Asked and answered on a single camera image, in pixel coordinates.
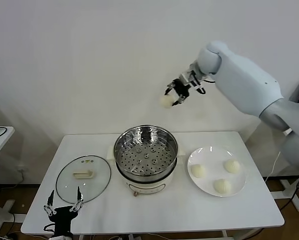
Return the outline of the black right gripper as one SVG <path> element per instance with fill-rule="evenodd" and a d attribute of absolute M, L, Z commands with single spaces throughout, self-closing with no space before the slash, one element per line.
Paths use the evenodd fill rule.
<path fill-rule="evenodd" d="M 189 88 L 189 85 L 184 85 L 179 78 L 176 78 L 167 85 L 164 95 L 177 93 L 178 97 L 174 101 L 173 106 L 180 105 L 189 97 Z"/>

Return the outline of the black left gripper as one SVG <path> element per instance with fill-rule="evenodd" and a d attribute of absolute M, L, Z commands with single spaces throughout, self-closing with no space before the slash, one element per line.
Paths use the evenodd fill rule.
<path fill-rule="evenodd" d="M 77 187 L 76 202 L 72 207 L 63 206 L 54 209 L 54 193 L 55 191 L 53 190 L 47 198 L 47 203 L 43 206 L 43 209 L 49 215 L 49 220 L 54 223 L 54 234 L 72 234 L 72 220 L 78 216 L 78 212 L 84 204 L 80 187 Z"/>

